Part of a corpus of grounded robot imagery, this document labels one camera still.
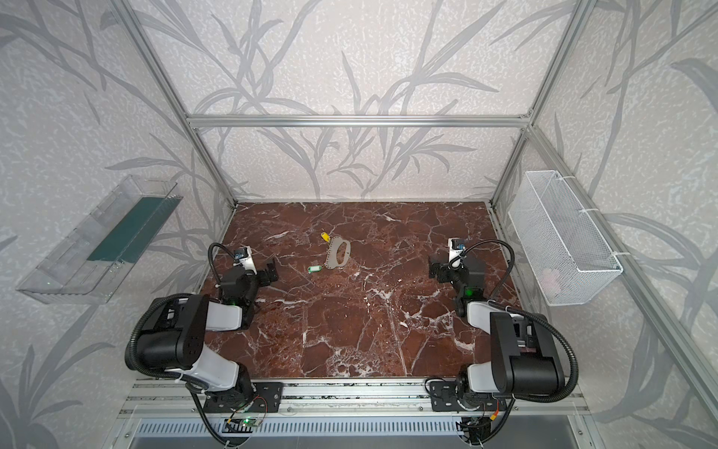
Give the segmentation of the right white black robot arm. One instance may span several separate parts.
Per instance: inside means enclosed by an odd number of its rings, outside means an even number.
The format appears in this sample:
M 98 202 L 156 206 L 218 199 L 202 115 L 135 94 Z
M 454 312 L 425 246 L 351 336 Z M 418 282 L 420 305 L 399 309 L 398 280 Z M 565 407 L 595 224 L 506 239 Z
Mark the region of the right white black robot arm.
M 501 307 L 484 297 L 484 263 L 431 258 L 428 276 L 454 288 L 456 314 L 490 337 L 490 360 L 460 370 L 454 393 L 435 398 L 468 411 L 499 406 L 503 398 L 539 403 L 564 400 L 576 387 L 578 360 L 567 339 L 545 316 Z

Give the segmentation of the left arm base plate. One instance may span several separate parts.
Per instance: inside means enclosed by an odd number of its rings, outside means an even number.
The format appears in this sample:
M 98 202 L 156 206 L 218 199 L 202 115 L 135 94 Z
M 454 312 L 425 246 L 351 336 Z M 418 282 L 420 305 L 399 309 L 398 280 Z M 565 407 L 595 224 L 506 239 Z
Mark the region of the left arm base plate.
M 205 413 L 278 413 L 284 384 L 281 382 L 253 383 L 247 393 L 236 388 L 211 392 L 203 405 Z

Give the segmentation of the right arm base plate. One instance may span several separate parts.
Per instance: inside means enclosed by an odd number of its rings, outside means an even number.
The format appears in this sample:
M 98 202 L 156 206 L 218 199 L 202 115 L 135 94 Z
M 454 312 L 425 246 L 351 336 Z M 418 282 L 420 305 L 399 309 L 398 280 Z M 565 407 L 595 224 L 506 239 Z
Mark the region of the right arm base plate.
M 504 398 L 495 398 L 491 393 L 474 392 L 456 380 L 429 378 L 424 381 L 424 390 L 434 412 L 495 413 L 505 411 L 508 405 Z

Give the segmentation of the steel key organizer plate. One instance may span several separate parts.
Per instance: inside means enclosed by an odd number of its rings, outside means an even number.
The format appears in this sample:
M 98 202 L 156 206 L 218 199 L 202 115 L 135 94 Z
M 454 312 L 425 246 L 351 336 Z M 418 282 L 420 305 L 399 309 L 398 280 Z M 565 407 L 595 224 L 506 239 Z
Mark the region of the steel key organizer plate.
M 331 239 L 326 255 L 325 267 L 327 269 L 344 268 L 351 256 L 352 243 L 336 236 Z

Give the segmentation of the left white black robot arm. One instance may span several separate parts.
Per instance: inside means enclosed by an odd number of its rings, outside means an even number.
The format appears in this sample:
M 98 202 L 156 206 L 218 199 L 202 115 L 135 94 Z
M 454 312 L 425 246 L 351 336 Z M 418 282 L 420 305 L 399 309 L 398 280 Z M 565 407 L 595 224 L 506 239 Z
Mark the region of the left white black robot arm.
M 276 260 L 271 259 L 259 271 L 247 264 L 230 269 L 220 281 L 220 302 L 189 293 L 155 299 L 132 331 L 126 366 L 147 376 L 184 381 L 209 396 L 252 398 L 255 388 L 246 367 L 211 350 L 205 335 L 248 329 L 259 289 L 278 280 Z

